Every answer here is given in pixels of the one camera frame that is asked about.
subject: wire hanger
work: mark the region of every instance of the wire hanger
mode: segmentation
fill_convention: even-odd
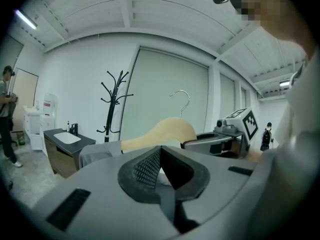
[[[173,96],[173,95],[175,95],[177,92],[184,92],[186,95],[188,95],[188,98],[189,98],[188,103],[183,107],[183,109],[182,109],[181,112],[180,112],[180,118],[181,118],[182,111],[184,111],[185,108],[186,108],[186,107],[189,105],[189,103],[190,103],[190,96],[189,96],[189,94],[188,94],[185,90],[177,90],[176,92],[170,94],[170,97]]]

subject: floor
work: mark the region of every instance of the floor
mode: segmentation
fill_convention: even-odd
[[[16,168],[5,159],[0,147],[0,169],[4,172],[5,182],[13,182],[10,193],[32,208],[52,188],[60,184],[64,178],[54,174],[47,156],[42,151],[31,149],[30,140],[25,136],[25,145],[14,147],[14,152],[23,167]]]

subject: black pants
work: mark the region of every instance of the black pants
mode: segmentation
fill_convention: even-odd
[[[0,117],[0,134],[2,137],[2,146],[4,155],[10,158],[12,163],[17,161],[17,157],[14,153],[11,143],[11,134],[9,130],[9,119],[8,117]]]

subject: coat rack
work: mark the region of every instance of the coat rack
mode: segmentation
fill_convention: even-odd
[[[122,70],[120,72],[120,76],[118,78],[118,81],[116,81],[115,77],[109,71],[107,71],[107,73],[110,76],[112,76],[112,78],[114,80],[114,88],[113,88],[113,92],[111,92],[111,91],[108,90],[108,88],[105,86],[105,84],[103,82],[101,82],[103,87],[107,90],[108,94],[110,95],[110,101],[106,101],[103,98],[101,98],[101,100],[104,101],[105,103],[110,103],[110,107],[109,107],[108,117],[106,119],[106,124],[104,126],[104,131],[96,130],[98,133],[105,133],[104,142],[109,142],[109,131],[112,132],[113,134],[120,133],[120,130],[118,130],[118,131],[112,131],[111,130],[111,124],[112,124],[112,118],[114,116],[115,106],[120,104],[118,100],[123,98],[123,97],[133,96],[133,94],[128,94],[128,95],[123,95],[123,96],[120,96],[119,98],[117,98],[119,85],[121,83],[125,83],[126,82],[126,81],[123,81],[123,79],[125,78],[125,76],[127,74],[129,74],[129,72],[125,73],[124,76],[122,76],[122,74],[124,73],[123,70]]]

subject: man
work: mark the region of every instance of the man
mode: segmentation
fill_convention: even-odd
[[[21,167],[22,164],[17,161],[17,157],[11,146],[11,134],[9,129],[9,103],[16,102],[15,97],[7,96],[7,83],[10,82],[13,72],[11,66],[6,66],[2,72],[2,79],[0,80],[0,134],[2,137],[3,152],[7,159],[10,159],[15,167]]]
[[[226,0],[214,0],[220,4]],[[291,0],[230,0],[234,8],[249,19],[255,20],[275,38],[292,41],[306,52],[308,65],[301,69],[301,76],[294,82],[287,95],[288,107],[275,132],[281,146],[291,137],[303,131],[320,129],[320,59],[317,43],[305,20]],[[237,153],[239,143],[234,142],[231,151]],[[250,148],[247,160],[259,161],[262,151]]]
[[[272,134],[271,134],[271,127],[272,127],[271,122],[268,122],[268,124],[266,125],[266,128],[264,129],[264,132],[262,134],[262,138],[261,138],[262,139],[262,143],[261,143],[261,147],[260,147],[261,151],[268,150],[270,141],[272,143],[274,142],[274,139],[272,138]]]

